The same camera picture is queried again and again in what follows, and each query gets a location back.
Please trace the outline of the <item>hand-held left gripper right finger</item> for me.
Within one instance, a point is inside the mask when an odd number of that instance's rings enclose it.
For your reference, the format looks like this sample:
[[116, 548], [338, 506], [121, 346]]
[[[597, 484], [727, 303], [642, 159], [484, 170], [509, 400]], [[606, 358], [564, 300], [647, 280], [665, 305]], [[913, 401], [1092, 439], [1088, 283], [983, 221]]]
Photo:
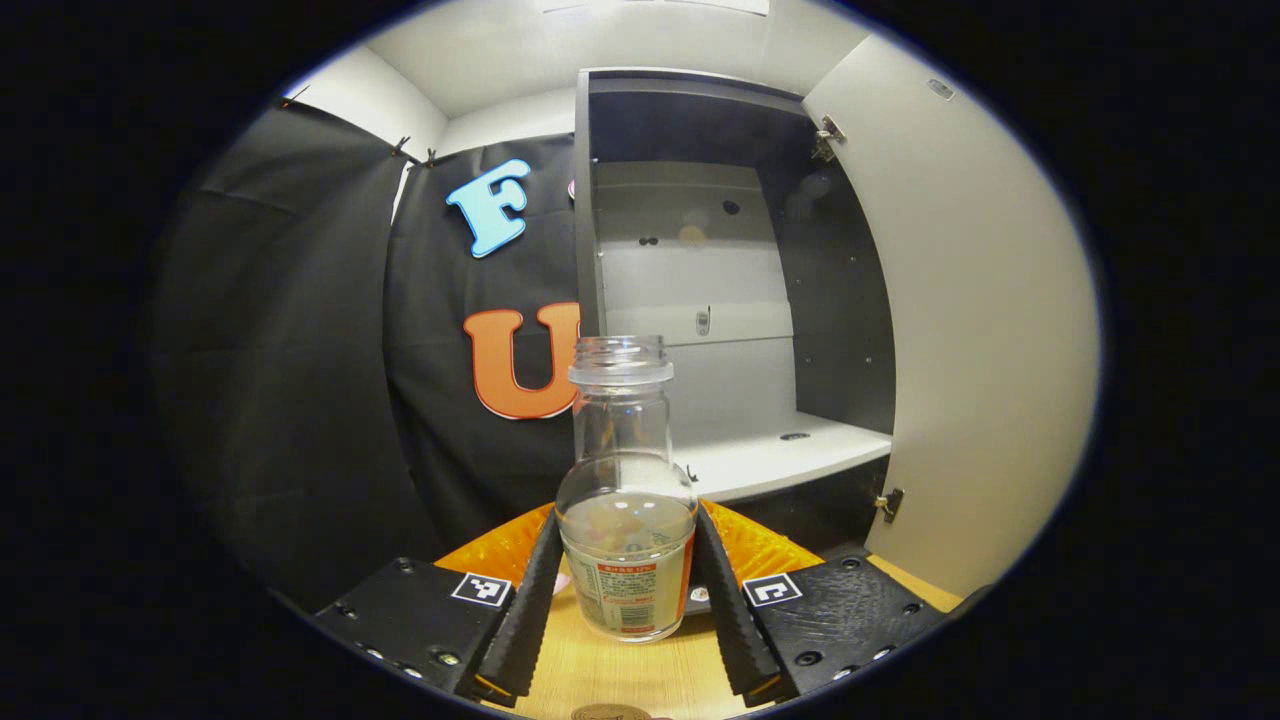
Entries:
[[730, 688], [749, 708], [846, 682], [950, 619], [868, 553], [824, 560], [709, 501], [694, 539]]

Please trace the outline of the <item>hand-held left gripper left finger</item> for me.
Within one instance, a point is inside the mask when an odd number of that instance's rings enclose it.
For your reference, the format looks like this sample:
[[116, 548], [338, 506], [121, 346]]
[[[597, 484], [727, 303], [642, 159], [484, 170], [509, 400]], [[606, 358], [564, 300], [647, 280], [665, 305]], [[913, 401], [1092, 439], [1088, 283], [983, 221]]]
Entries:
[[532, 685], [562, 550], [545, 503], [436, 561], [390, 560], [315, 623], [419, 685], [512, 708]]

